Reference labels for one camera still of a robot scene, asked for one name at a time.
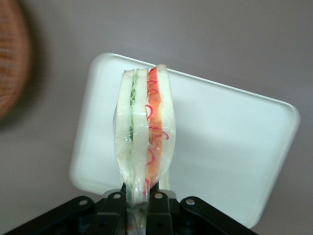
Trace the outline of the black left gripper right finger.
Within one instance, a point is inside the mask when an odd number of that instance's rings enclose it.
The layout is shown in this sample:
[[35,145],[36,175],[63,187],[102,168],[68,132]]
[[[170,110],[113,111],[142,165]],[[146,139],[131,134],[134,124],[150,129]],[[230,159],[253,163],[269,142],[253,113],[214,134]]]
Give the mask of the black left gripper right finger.
[[251,229],[202,199],[189,196],[180,202],[174,192],[150,189],[147,235],[254,235]]

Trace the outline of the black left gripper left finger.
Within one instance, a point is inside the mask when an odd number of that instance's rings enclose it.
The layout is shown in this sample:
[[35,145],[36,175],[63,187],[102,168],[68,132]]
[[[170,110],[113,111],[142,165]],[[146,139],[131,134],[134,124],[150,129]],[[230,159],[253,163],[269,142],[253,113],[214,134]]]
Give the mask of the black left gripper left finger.
[[98,202],[78,196],[6,232],[7,235],[124,235],[126,186],[105,192]]

